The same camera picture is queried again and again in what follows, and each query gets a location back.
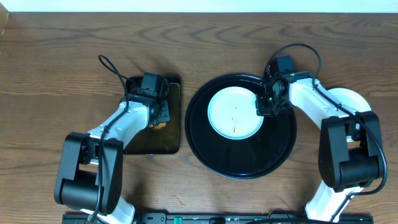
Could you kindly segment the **orange green scrub sponge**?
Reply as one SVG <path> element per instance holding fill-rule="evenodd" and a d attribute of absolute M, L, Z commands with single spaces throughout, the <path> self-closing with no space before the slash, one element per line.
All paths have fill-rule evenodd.
<path fill-rule="evenodd" d="M 150 124 L 148 125 L 148 128 L 151 129 L 162 129 L 164 127 L 166 127 L 167 123 L 159 123 L 159 124 Z"/>

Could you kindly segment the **green plate stained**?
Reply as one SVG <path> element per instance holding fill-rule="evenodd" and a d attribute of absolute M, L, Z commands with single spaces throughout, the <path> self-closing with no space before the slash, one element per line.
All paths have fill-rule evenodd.
<path fill-rule="evenodd" d="M 209 102 L 207 115 L 211 127 L 221 136 L 232 140 L 252 136 L 264 120 L 257 115 L 255 94 L 238 86 L 215 93 Z"/>

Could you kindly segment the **green plate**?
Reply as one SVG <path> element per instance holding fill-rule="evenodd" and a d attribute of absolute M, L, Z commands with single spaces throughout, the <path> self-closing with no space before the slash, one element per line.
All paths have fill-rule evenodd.
<path fill-rule="evenodd" d="M 353 90 L 347 88 L 333 88 L 328 90 L 328 92 L 342 104 L 354 109 L 357 112 L 371 111 L 369 103 L 359 93 L 356 93 Z M 343 114 L 343 112 L 339 112 L 336 108 L 329 109 L 326 115 L 326 118 L 332 116 L 336 116 L 339 118 L 349 117 L 348 114 Z M 351 135 L 351 137 L 346 137 L 347 142 L 352 142 L 352 137 L 353 135 Z"/>

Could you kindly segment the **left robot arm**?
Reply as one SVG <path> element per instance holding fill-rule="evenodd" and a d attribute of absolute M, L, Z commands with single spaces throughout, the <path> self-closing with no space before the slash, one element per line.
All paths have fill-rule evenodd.
<path fill-rule="evenodd" d="M 121 196 L 124 149 L 141 130 L 167 121 L 167 100 L 129 95 L 98 127 L 71 132 L 63 143 L 54 200 L 87 213 L 86 223 L 132 223 L 136 210 Z"/>

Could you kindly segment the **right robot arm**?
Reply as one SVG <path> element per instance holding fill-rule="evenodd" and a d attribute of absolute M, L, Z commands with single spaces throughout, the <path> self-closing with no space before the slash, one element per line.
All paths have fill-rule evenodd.
<path fill-rule="evenodd" d="M 322 182 L 305 206 L 309 219 L 336 223 L 353 197 L 383 189 L 388 169 L 375 113 L 343 103 L 310 72 L 265 72 L 262 84 L 264 92 L 256 96 L 259 115 L 275 116 L 295 106 L 320 128 Z"/>

